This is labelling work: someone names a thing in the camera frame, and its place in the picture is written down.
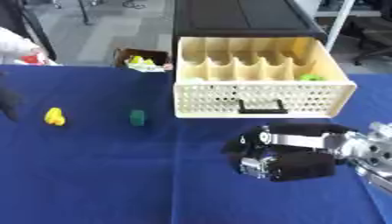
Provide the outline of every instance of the white sleeve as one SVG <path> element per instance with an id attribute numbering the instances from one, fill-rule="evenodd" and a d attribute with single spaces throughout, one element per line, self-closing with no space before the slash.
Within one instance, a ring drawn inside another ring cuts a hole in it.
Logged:
<path id="1" fill-rule="evenodd" d="M 19 58 L 34 55 L 40 51 L 39 49 L 39 46 L 29 39 L 0 27 L 0 55 Z"/>

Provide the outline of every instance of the white storage drawer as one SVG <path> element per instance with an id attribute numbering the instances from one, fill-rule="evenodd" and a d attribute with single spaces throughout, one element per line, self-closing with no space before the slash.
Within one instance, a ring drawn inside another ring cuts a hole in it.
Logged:
<path id="1" fill-rule="evenodd" d="M 356 89 L 314 38 L 183 37 L 177 55 L 177 117 L 333 117 Z"/>

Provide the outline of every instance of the drawer compartment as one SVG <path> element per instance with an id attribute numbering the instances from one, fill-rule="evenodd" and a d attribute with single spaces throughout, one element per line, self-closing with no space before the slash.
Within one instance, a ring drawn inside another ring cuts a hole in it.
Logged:
<path id="1" fill-rule="evenodd" d="M 356 89 L 310 37 L 182 37 L 176 69 L 177 117 L 333 117 Z"/>

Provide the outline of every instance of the black drawer handle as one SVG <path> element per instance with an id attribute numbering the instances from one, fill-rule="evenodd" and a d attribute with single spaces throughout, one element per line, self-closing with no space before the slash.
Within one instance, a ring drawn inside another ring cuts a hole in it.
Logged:
<path id="1" fill-rule="evenodd" d="M 281 100 L 277 99 L 276 104 L 278 108 L 245 108 L 243 100 L 238 100 L 240 104 L 240 109 L 238 112 L 240 114 L 288 114 L 288 110 L 284 108 L 284 104 Z"/>

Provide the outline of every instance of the black glove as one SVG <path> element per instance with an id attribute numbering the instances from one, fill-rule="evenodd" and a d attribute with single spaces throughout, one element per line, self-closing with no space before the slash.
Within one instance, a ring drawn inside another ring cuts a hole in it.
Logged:
<path id="1" fill-rule="evenodd" d="M 18 119 L 16 106 L 19 102 L 19 95 L 4 87 L 4 84 L 0 82 L 0 110 L 14 122 Z"/>

